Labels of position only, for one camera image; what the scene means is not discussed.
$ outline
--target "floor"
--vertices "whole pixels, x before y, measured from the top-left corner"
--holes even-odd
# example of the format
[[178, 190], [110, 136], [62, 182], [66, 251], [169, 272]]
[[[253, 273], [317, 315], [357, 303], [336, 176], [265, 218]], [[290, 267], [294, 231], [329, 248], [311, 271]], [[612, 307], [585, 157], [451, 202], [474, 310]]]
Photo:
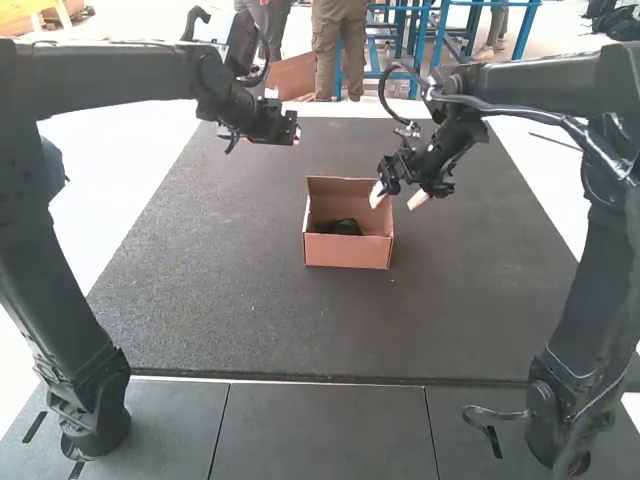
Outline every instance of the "floor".
[[[229, 9], [231, 2], [207, 3]], [[99, 32], [112, 38], [177, 38], [183, 23], [176, 19], [184, 18], [193, 5], [192, 1], [184, 0], [94, 0], [91, 4], [97, 16], [79, 26], [77, 36], [91, 38]], [[586, 3], [581, 1], [545, 2], [534, 23], [525, 56], [594, 50], [609, 43], [606, 37], [585, 35], [589, 28], [579, 18], [585, 9]], [[292, 13], [293, 28], [285, 35], [285, 55], [308, 50], [306, 39], [310, 39], [310, 29], [308, 22], [301, 21], [308, 19], [308, 15], [308, 9], [304, 8]], [[464, 11], [452, 12], [452, 17], [452, 23], [456, 18], [464, 19]], [[488, 17], [483, 16], [483, 28]], [[512, 25], [517, 24], [514, 14]], [[405, 115], [425, 115], [421, 105], [410, 102], [398, 105], [406, 109]], [[307, 104], [298, 108], [306, 116], [384, 116], [373, 100], [360, 105]], [[41, 132], [64, 151], [72, 179], [52, 203], [51, 211], [60, 243], [85, 293], [193, 134], [198, 123], [194, 109], [192, 102], [147, 103], [69, 114], [40, 125]], [[493, 119], [491, 124], [569, 248], [579, 257], [587, 209], [577, 176], [579, 154], [529, 135], [530, 131], [536, 131], [564, 138], [562, 132], [551, 128], [503, 118]], [[562, 198], [558, 198], [559, 191], [563, 192]], [[8, 386], [0, 400], [1, 436], [31, 395], [37, 379], [30, 371], [31, 356], [26, 345], [4, 312], [0, 316], [0, 376]], [[640, 425], [638, 397], [625, 397], [636, 425]]]

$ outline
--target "cardboard box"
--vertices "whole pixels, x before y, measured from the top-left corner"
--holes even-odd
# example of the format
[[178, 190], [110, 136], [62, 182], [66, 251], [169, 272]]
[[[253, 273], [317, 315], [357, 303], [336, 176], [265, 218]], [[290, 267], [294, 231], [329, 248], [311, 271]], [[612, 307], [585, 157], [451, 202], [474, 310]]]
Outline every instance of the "cardboard box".
[[[67, 9], [67, 13], [69, 17], [73, 17], [75, 15], [81, 14], [86, 10], [85, 0], [64, 0], [64, 6]], [[58, 21], [60, 17], [58, 16], [58, 12], [54, 8], [47, 8], [42, 11], [42, 16], [47, 21]]]
[[[40, 25], [44, 23], [40, 14], [38, 14], [38, 21]], [[4, 22], [0, 18], [0, 37], [19, 37], [31, 32], [33, 32], [31, 17], [22, 17], [9, 22]]]
[[[309, 195], [302, 225], [307, 266], [387, 270], [393, 249], [391, 198], [372, 210], [368, 178], [307, 177]], [[355, 218], [364, 236], [314, 233], [318, 222]]]
[[316, 56], [303, 53], [274, 62], [269, 66], [266, 86], [278, 91], [283, 102], [295, 100], [315, 91]]

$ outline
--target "open cardboard box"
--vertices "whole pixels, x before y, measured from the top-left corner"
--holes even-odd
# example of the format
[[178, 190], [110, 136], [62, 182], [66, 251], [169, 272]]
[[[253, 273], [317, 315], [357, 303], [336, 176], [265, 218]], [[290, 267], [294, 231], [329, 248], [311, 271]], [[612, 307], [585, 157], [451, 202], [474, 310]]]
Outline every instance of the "open cardboard box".
[[[391, 198], [372, 210], [375, 179], [307, 177], [309, 195], [302, 225], [307, 266], [387, 270], [393, 248]], [[355, 218], [364, 236], [314, 233], [318, 222]]]
[[313, 52], [285, 58], [269, 66], [266, 87], [278, 91], [283, 102], [306, 97], [315, 90], [316, 56]]

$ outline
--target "black bag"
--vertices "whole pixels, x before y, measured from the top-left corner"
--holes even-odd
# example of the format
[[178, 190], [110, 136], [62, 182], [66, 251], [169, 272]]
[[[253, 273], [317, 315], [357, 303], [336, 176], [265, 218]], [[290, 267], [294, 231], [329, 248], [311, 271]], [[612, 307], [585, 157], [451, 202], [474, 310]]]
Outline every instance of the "black bag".
[[591, 24], [593, 33], [606, 33], [612, 40], [628, 42], [640, 40], [640, 22], [633, 17], [636, 5], [618, 7], [596, 18]]
[[609, 30], [622, 20], [631, 18], [635, 5], [618, 7], [609, 13], [598, 15], [591, 23], [593, 33], [608, 33]]
[[589, 6], [582, 18], [597, 18], [606, 13], [611, 13], [616, 8], [618, 0], [589, 0]]
[[607, 32], [607, 35], [609, 38], [619, 42], [640, 40], [640, 22], [635, 18], [622, 20], [620, 23], [614, 25], [611, 30]]

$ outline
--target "khaki pants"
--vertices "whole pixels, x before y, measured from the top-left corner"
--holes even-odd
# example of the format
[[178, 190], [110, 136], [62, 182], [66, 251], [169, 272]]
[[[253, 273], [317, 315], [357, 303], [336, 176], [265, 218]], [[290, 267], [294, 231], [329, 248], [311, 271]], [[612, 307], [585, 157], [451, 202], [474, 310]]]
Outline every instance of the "khaki pants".
[[316, 54], [316, 99], [330, 100], [336, 67], [338, 38], [342, 36], [349, 98], [359, 100], [364, 90], [364, 44], [367, 0], [313, 0], [312, 47]]

